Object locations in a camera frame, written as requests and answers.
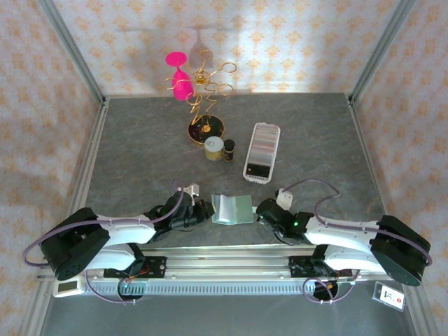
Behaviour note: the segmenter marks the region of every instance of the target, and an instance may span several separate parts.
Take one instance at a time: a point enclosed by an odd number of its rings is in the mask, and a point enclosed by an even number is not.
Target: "small bottle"
[[[226,162],[233,161],[234,149],[235,149],[235,141],[230,139],[224,141],[224,160]]]

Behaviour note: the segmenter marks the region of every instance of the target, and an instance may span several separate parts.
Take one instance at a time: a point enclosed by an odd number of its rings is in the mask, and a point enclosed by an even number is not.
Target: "pink wine glass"
[[[174,51],[168,54],[165,62],[169,66],[177,68],[176,73],[173,75],[173,81],[171,82],[171,85],[174,87],[174,98],[177,100],[187,100],[193,97],[195,91],[190,76],[180,68],[187,62],[187,55],[181,51]]]

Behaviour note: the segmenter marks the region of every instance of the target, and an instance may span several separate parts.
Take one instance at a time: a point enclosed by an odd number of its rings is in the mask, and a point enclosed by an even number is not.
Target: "marble surface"
[[[257,206],[275,190],[318,177],[341,191],[321,214],[352,221],[379,220],[383,214],[358,135],[343,94],[259,94],[221,97],[213,109],[225,125],[224,139],[236,142],[234,160],[209,161],[187,135],[193,119],[174,98],[113,98],[94,166],[86,206],[105,216],[135,216],[173,193],[172,180],[198,183],[200,196],[252,195]],[[253,126],[280,126],[272,180],[259,185],[242,176]],[[293,189],[292,211],[312,211],[331,190],[305,183]],[[258,223],[224,226],[210,220],[192,232],[171,231],[153,247],[274,244],[272,231]]]

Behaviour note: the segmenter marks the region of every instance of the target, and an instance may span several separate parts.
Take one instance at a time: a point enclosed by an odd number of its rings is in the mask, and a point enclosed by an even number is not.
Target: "metal bracket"
[[[333,269],[326,266],[325,263],[315,265],[310,255],[293,255],[289,257],[289,270],[291,278],[314,278],[314,277],[334,277],[338,276]]]
[[[139,274],[136,276],[138,279],[163,279],[165,277],[165,270],[167,266],[167,257],[148,257],[146,256],[142,269],[146,267],[149,269],[148,273]],[[116,269],[105,269],[104,278],[116,278],[122,279],[127,277],[127,274]]]

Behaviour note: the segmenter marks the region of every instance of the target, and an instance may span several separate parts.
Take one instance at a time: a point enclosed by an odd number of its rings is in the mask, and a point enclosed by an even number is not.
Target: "gray tabletop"
[[[197,183],[200,196],[251,195],[257,206],[275,190],[318,177],[337,186],[342,196],[321,207],[335,219],[381,218],[379,195],[369,173],[343,94],[261,94],[221,97],[212,114],[225,125],[224,139],[236,143],[234,160],[212,162],[186,132],[193,119],[185,102],[174,98],[111,99],[86,205],[104,216],[135,216],[172,196],[172,180]],[[280,126],[272,180],[259,185],[242,176],[256,123]],[[324,185],[306,183],[293,190],[292,211],[311,211]],[[171,231],[156,247],[227,246],[277,243],[257,223],[225,226],[210,220],[192,232]]]
[[[211,162],[186,133],[191,115],[173,98],[112,99],[94,166],[87,205],[105,216],[133,216],[164,204],[171,182],[198,183],[211,193],[247,195],[253,204],[298,179],[336,185],[338,199],[322,206],[336,219],[380,219],[382,207],[343,94],[234,96],[213,112],[235,140],[234,162]],[[243,179],[244,160],[257,122],[281,128],[272,181]],[[310,183],[294,190],[294,211],[311,211],[329,193]],[[257,224],[210,221],[193,232],[172,232],[153,246],[215,246],[277,242]],[[148,297],[136,306],[97,297],[51,298],[42,335],[415,335],[410,315],[372,300],[374,283],[358,283],[343,301],[312,304],[300,295]]]

